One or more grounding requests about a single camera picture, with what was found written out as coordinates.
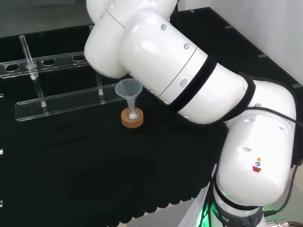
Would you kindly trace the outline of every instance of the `hole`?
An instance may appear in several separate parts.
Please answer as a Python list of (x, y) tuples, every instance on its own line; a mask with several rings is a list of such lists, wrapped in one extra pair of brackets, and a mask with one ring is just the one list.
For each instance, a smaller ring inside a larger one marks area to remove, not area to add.
[(85, 60), (85, 56), (82, 54), (82, 55), (76, 55), (76, 56), (73, 56), (72, 59), (74, 61), (84, 61)]
[(279, 129), (280, 129), (281, 131), (283, 131), (283, 132), (287, 135), (287, 131), (286, 131), (285, 128), (279, 127)]
[(251, 149), (249, 149), (249, 148), (241, 148), (243, 151), (245, 151), (245, 152), (250, 152), (251, 151)]
[(255, 119), (246, 119), (244, 122), (254, 122)]
[(56, 59), (46, 59), (42, 61), (42, 64), (45, 66), (51, 66), (56, 64)]
[(19, 68), (20, 68), (20, 66), (18, 64), (12, 64), (12, 65), (7, 65), (5, 67), (5, 70), (7, 72), (14, 72), (14, 71), (18, 70)]

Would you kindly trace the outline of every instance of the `metal connector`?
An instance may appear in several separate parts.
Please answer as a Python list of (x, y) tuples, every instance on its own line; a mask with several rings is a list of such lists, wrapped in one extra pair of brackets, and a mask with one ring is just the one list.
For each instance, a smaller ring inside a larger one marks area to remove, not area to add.
[(267, 227), (289, 227), (288, 221), (280, 220), (280, 221), (270, 221), (266, 223)]

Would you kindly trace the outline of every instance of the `black cable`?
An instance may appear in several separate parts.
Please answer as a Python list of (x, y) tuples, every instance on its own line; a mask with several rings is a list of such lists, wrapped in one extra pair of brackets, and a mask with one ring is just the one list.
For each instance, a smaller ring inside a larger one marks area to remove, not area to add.
[(285, 208), (285, 206), (287, 205), (287, 203), (289, 201), (289, 198), (290, 198), (290, 196), (292, 194), (295, 174), (297, 172), (298, 167), (302, 164), (302, 162), (303, 162), (303, 158), (300, 159), (300, 161), (298, 162), (298, 164), (294, 168), (294, 173), (293, 173), (293, 176), (292, 176), (292, 179), (291, 179), (291, 182), (290, 182), (290, 187), (289, 187), (288, 195), (287, 195), (287, 198), (286, 198), (284, 204), (282, 205), (282, 207), (280, 207), (277, 210), (268, 210), (268, 211), (265, 211), (264, 212), (264, 216), (265, 217), (268, 217), (268, 216), (271, 216), (271, 215), (275, 215), (275, 214), (279, 213), (281, 210), (283, 210)]
[(303, 223), (302, 222), (297, 222), (297, 221), (289, 221), (288, 222), (289, 226), (298, 226), (298, 227), (303, 227)]
[(287, 119), (287, 120), (289, 120), (291, 122), (294, 122), (297, 125), (303, 127), (303, 123), (302, 122), (299, 122), (299, 121), (297, 121), (297, 120), (295, 120), (295, 119), (293, 119), (291, 117), (288, 117), (288, 116), (286, 116), (286, 115), (284, 115), (282, 113), (279, 113), (277, 111), (274, 111), (274, 110), (271, 110), (271, 109), (268, 109), (268, 108), (264, 108), (264, 107), (247, 107), (245, 110), (263, 110), (263, 111), (271, 112), (273, 114), (276, 114), (276, 115), (278, 115), (280, 117), (283, 117), (283, 118), (285, 118), (285, 119)]

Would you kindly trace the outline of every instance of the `black surface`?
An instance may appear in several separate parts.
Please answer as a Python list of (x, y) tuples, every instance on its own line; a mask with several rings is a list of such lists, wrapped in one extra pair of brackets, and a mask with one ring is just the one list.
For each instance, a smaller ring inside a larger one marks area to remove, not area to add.
[[(182, 32), (225, 67), (251, 76), (296, 83), (210, 8), (180, 13)], [(33, 57), (84, 49), (88, 26), (26, 35)], [(17, 36), (0, 39), (0, 61), (23, 59)], [(90, 67), (40, 74), (46, 96), (95, 87)], [(104, 83), (112, 83), (104, 78)], [(28, 76), (0, 80), (0, 225), (116, 226), (157, 206), (197, 196), (208, 183), (227, 134), (223, 123), (186, 121), (145, 89), (136, 104), (144, 124), (120, 122), (126, 102), (95, 106), (27, 122), (15, 121), (15, 103), (36, 98)], [(298, 119), (302, 91), (297, 90)], [(302, 157), (296, 140), (294, 162)]]

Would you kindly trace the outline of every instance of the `black band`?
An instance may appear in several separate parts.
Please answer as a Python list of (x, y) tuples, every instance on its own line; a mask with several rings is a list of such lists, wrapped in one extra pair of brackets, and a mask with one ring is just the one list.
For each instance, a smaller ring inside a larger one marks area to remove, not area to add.
[(216, 189), (218, 196), (221, 198), (221, 200), (223, 200), (227, 205), (229, 205), (237, 210), (254, 210), (254, 209), (258, 208), (256, 206), (242, 206), (242, 205), (236, 204), (236, 203), (230, 201), (229, 199), (227, 199), (220, 191), (220, 189), (217, 185), (216, 179), (214, 180), (214, 188)]
[(242, 100), (231, 110), (229, 111), (223, 118), (220, 119), (220, 121), (228, 121), (236, 116), (239, 116), (241, 113), (243, 113), (245, 111), (245, 108), (248, 107), (248, 105), (250, 104), (255, 91), (256, 91), (256, 85), (254, 83), (254, 81), (246, 75), (240, 75), (242, 76), (247, 84), (247, 90), (245, 95), (243, 96)]
[(217, 203), (216, 199), (214, 198), (215, 204), (215, 212), (217, 212), (220, 216), (220, 221), (222, 222), (223, 226), (227, 227), (256, 227), (263, 218), (263, 208), (259, 207), (257, 212), (249, 216), (236, 216), (230, 214), (223, 210), (219, 204)]
[(169, 105), (174, 111), (182, 110), (198, 93), (217, 66), (216, 60), (208, 56), (203, 66), (182, 93)]

